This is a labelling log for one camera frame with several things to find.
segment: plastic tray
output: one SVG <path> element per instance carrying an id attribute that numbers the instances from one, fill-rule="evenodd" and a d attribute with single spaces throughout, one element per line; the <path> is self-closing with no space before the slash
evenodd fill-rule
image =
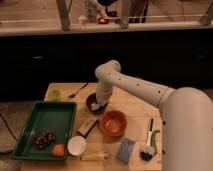
<path id="1" fill-rule="evenodd" d="M 34 104 L 23 130 L 19 136 L 12 158 L 20 160 L 65 160 L 68 152 L 62 157 L 51 155 L 53 146 L 64 143 L 67 147 L 71 137 L 75 114 L 75 102 L 44 102 Z M 32 143 L 33 137 L 44 132 L 53 132 L 56 140 L 42 150 Z"/>

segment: brush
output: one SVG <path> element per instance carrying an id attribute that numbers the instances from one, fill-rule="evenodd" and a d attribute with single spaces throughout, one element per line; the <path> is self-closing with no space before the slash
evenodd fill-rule
<path id="1" fill-rule="evenodd" d="M 148 127 L 148 136 L 147 136 L 147 141 L 146 144 L 142 146 L 140 150 L 140 157 L 141 159 L 145 161 L 150 161 L 152 157 L 154 156 L 155 153 L 155 148 L 151 146 L 151 137 L 153 133 L 153 118 L 151 118 L 149 122 L 149 127 Z"/>

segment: metal rod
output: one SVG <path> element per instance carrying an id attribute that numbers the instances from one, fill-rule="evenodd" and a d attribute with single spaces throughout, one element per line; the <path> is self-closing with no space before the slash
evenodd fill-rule
<path id="1" fill-rule="evenodd" d="M 203 26 L 208 26 L 211 24 L 212 20 L 213 20 L 213 1 L 211 2 L 206 13 L 200 18 L 200 23 Z"/>
<path id="2" fill-rule="evenodd" d="M 70 27 L 69 12 L 65 0 L 56 0 L 61 26 L 64 31 L 68 31 Z"/>
<path id="3" fill-rule="evenodd" d="M 68 13 L 70 13 L 70 9 L 71 9 L 71 6 L 72 6 L 72 0 L 70 0 L 70 3 L 69 3 L 69 7 L 68 7 Z"/>
<path id="4" fill-rule="evenodd" d="M 129 28 L 129 15 L 130 15 L 130 0 L 122 0 L 121 23 L 122 29 Z"/>

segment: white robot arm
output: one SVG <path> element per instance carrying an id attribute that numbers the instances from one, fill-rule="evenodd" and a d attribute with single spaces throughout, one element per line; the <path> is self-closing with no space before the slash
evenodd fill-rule
<path id="1" fill-rule="evenodd" d="M 163 120 L 163 171 L 213 171 L 213 103 L 202 91 L 173 89 L 120 73 L 109 61 L 96 68 L 97 102 L 104 106 L 113 85 L 159 108 Z"/>

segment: background wall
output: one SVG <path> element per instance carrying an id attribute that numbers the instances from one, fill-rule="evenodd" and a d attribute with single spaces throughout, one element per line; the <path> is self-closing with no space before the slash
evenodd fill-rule
<path id="1" fill-rule="evenodd" d="M 50 82 L 96 82 L 117 59 L 122 73 L 175 88 L 213 87 L 213 30 L 0 37 L 0 100 L 42 99 Z"/>

